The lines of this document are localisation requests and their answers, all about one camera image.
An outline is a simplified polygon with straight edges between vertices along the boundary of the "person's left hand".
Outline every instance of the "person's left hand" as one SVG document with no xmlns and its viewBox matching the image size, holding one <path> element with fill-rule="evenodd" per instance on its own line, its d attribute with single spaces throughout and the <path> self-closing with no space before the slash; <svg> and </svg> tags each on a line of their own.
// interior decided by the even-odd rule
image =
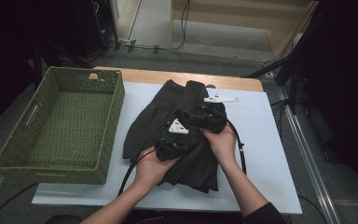
<svg viewBox="0 0 358 224">
<path fill-rule="evenodd" d="M 139 184 L 146 189 L 151 190 L 165 176 L 165 173 L 179 160 L 160 161 L 157 157 L 157 151 L 154 147 L 144 150 L 139 158 L 142 158 L 137 164 L 135 179 L 133 184 Z"/>
</svg>

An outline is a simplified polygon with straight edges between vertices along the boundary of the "white table surface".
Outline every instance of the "white table surface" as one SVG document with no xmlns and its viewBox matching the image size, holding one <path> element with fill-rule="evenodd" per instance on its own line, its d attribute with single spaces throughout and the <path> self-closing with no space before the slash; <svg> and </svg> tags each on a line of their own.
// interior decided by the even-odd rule
<svg viewBox="0 0 358 224">
<path fill-rule="evenodd" d="M 124 104 L 117 126 L 109 173 L 104 185 L 39 184 L 34 204 L 105 205 L 116 198 L 124 174 L 130 165 L 122 159 L 128 129 L 139 113 L 150 103 L 162 85 L 125 82 Z M 238 97 L 236 103 L 225 103 L 227 117 L 244 143 L 249 178 L 264 196 L 283 214 L 301 214 L 296 188 L 287 164 L 264 92 L 208 89 L 222 96 Z M 236 150 L 241 165 L 240 153 Z M 132 182 L 136 169 L 127 182 Z M 219 191 L 202 193 L 188 186 L 163 184 L 155 187 L 136 208 L 159 210 L 240 211 L 222 170 L 217 172 Z"/>
</svg>

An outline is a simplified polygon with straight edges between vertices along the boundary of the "basket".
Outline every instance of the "basket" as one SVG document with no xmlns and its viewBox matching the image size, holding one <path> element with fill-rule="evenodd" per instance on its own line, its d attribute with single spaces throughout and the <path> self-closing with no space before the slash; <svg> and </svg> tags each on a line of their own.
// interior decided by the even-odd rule
<svg viewBox="0 0 358 224">
<path fill-rule="evenodd" d="M 120 71 L 50 67 L 0 152 L 0 174 L 104 184 L 124 93 Z"/>
</svg>

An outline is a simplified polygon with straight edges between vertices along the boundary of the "black sleeve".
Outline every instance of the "black sleeve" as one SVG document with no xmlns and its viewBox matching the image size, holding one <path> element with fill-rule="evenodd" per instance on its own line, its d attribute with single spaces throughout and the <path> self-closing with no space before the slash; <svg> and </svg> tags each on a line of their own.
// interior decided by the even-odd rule
<svg viewBox="0 0 358 224">
<path fill-rule="evenodd" d="M 244 221 L 245 224 L 286 224 L 283 216 L 272 203 L 268 203 L 255 210 Z"/>
</svg>

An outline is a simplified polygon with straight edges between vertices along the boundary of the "forearm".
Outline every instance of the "forearm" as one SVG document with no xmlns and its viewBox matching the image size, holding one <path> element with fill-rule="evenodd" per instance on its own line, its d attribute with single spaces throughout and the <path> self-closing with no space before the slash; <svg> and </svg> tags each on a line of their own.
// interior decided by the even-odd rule
<svg viewBox="0 0 358 224">
<path fill-rule="evenodd" d="M 219 162 L 228 183 L 234 192 L 243 217 L 249 216 L 258 208 L 267 204 L 267 199 L 243 173 L 235 159 Z"/>
<path fill-rule="evenodd" d="M 122 223 L 132 208 L 140 202 L 151 189 L 142 186 L 130 185 L 120 196 L 111 203 L 88 217 L 82 224 L 116 224 Z"/>
</svg>

